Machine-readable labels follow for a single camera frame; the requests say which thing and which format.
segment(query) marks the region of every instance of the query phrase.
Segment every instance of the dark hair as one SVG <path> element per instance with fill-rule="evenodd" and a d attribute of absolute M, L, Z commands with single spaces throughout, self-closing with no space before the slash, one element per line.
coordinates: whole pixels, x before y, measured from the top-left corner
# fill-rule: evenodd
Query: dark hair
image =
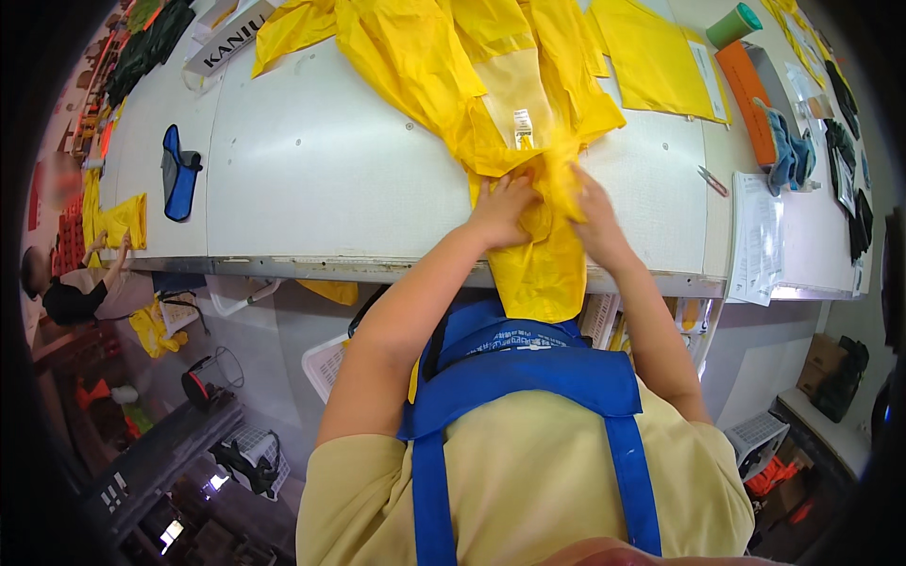
<path fill-rule="evenodd" d="M 34 278 L 34 265 L 32 262 L 28 261 L 28 255 L 34 250 L 34 246 L 31 246 L 25 253 L 22 254 L 22 268 L 19 272 L 19 279 L 22 281 L 22 290 L 25 291 L 25 294 L 28 295 L 28 298 L 34 300 L 38 296 L 37 290 L 32 286 L 32 279 Z"/>

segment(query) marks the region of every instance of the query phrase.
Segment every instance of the blue apron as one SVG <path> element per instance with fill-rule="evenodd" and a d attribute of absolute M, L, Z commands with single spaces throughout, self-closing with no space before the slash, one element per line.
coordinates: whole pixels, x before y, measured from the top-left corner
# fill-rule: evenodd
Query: blue apron
<path fill-rule="evenodd" d="M 660 556 L 654 493 L 634 415 L 639 386 L 623 352 L 593 350 L 573 321 L 513 320 L 497 299 L 454 305 L 419 361 L 415 403 L 398 438 L 413 440 L 412 505 L 422 566 L 455 565 L 444 428 L 473 408 L 525 390 L 550 391 L 604 418 L 629 543 Z"/>

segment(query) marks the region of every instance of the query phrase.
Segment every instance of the blue apron strap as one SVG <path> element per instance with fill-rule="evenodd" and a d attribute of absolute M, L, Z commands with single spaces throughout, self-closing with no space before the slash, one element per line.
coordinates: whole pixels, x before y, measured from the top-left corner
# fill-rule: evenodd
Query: blue apron strap
<path fill-rule="evenodd" d="M 419 564 L 456 566 L 442 430 L 413 442 L 412 511 Z"/>
<path fill-rule="evenodd" d="M 606 417 L 604 425 L 607 441 L 611 445 L 629 544 L 648 554 L 660 556 L 658 514 L 639 426 L 633 416 Z"/>

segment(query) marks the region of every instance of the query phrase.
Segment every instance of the green cap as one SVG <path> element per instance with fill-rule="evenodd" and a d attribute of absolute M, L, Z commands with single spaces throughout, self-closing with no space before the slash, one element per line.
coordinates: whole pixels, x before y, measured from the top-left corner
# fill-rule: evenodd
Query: green cap
<path fill-rule="evenodd" d="M 737 13 L 739 14 L 739 17 L 742 18 L 742 21 L 745 22 L 753 32 L 763 29 L 761 27 L 761 21 L 758 20 L 758 16 L 755 15 L 755 12 L 752 12 L 752 8 L 740 2 L 737 4 Z"/>

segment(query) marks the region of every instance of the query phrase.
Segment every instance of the stack of paper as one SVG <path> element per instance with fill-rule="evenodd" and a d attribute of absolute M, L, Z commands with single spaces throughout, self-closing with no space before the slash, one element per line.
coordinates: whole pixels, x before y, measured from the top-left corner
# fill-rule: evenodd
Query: stack of paper
<path fill-rule="evenodd" d="M 733 174 L 733 264 L 729 302 L 767 306 L 784 276 L 784 205 L 767 189 L 767 175 Z"/>

